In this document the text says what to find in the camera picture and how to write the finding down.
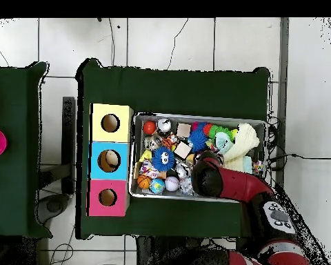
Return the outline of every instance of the yellow box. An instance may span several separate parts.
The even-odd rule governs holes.
[[[91,104],[91,111],[93,141],[130,142],[133,110],[129,106]]]

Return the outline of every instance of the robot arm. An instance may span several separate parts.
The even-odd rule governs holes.
[[[246,205],[252,236],[241,252],[263,265],[310,265],[290,217],[271,187],[258,177],[224,169],[211,152],[204,152],[192,171],[192,187],[201,196],[234,199]],[[230,262],[243,257],[237,254],[232,253]]]

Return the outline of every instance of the pink box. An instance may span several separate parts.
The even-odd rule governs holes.
[[[91,217],[124,217],[129,205],[127,181],[121,180],[91,180],[90,182],[90,208]],[[112,189],[117,200],[112,206],[104,206],[99,201],[99,193],[105,189]]]

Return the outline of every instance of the dark green tablecloth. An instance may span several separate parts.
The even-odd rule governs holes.
[[[100,68],[96,59],[79,67],[77,237],[182,235],[238,237],[241,205],[132,197],[125,217],[87,217],[86,180],[89,104],[128,105],[135,112],[160,112],[266,120],[269,72],[189,72]]]
[[[46,63],[0,68],[0,235],[49,237],[34,216],[38,187],[39,80]]]

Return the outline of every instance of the metal tray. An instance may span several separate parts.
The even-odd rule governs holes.
[[[268,125],[265,121],[249,120],[249,119],[229,119],[221,117],[203,117],[203,116],[187,116],[187,115],[172,115],[172,114],[150,114],[146,112],[135,113],[132,118],[132,127],[134,129],[134,140],[130,146],[130,172],[128,189],[129,193],[135,197],[149,197],[149,198],[163,198],[163,199],[182,199],[182,200],[195,200],[207,202],[236,202],[230,199],[219,199],[202,196],[185,196],[182,195],[180,190],[170,192],[164,190],[161,195],[145,194],[142,193],[141,188],[137,186],[137,180],[134,179],[134,166],[139,161],[145,151],[143,140],[146,135],[143,133],[142,128],[145,121],[158,121],[160,118],[167,118],[172,122],[171,131],[174,133],[177,130],[178,123],[191,124],[193,122],[208,122],[215,125],[225,126],[229,130],[235,129],[240,123],[249,123],[257,132],[257,137],[260,139],[260,144],[253,148],[247,155],[251,156],[253,161],[259,158],[263,162],[263,177],[265,176],[265,165],[268,158],[268,150],[266,148],[268,142]]]

